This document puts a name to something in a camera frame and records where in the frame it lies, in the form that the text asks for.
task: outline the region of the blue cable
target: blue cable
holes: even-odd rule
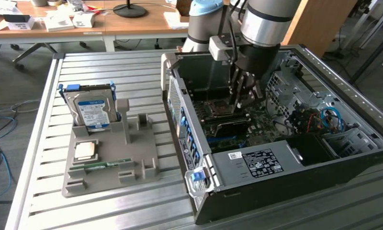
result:
[[[0,118],[4,118],[4,119],[11,119],[12,120],[12,122],[13,122],[13,126],[12,126],[12,128],[0,136],[0,139],[3,138],[3,137],[5,137],[12,131],[13,131],[13,129],[16,128],[16,125],[17,125],[17,120],[16,119],[13,119],[12,117],[9,117],[9,116],[0,116]]]
[[[11,177],[11,168],[8,166],[8,162],[7,162],[7,158],[5,158],[5,155],[3,152],[0,152],[0,155],[1,155],[1,158],[4,160],[4,163],[5,163],[5,167],[7,167],[7,174],[8,174],[8,186],[5,188],[5,190],[0,193],[0,197],[8,192],[8,190],[11,189],[12,187],[12,177]]]
[[[326,127],[329,127],[326,121],[323,120],[325,119],[325,114],[323,114],[323,110],[331,110],[334,111],[334,113],[337,114],[338,116],[338,122],[341,123],[341,131],[343,131],[343,122],[342,122],[342,117],[341,117],[341,113],[339,111],[334,108],[334,107],[326,107],[321,110],[321,119],[322,119],[322,123]]]

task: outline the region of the lamp base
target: lamp base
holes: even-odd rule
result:
[[[113,12],[124,18],[138,18],[138,17],[142,17],[148,13],[144,7],[134,5],[134,4],[130,5],[130,9],[128,8],[126,4],[117,5],[113,8]]]

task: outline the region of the metal slatted table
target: metal slatted table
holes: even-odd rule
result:
[[[383,229],[383,164],[346,185],[194,225],[160,95],[160,57],[165,52],[176,50],[66,54],[53,60],[5,229]],[[129,98],[128,116],[149,113],[153,120],[162,178],[64,198],[72,116],[57,85],[110,80],[117,97]]]

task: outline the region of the red cable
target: red cable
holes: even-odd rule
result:
[[[317,115],[317,114],[311,114],[311,116],[309,117],[306,132],[309,132],[309,128],[310,128],[310,126],[311,126],[311,120],[313,120],[313,117],[314,117],[315,115]]]

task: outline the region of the white sticker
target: white sticker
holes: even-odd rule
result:
[[[84,32],[85,35],[101,35],[102,32]]]
[[[229,158],[230,158],[230,160],[242,158],[241,152],[231,152],[231,153],[229,153]]]
[[[102,129],[109,125],[108,113],[104,111],[105,101],[78,102],[84,123],[89,128]]]

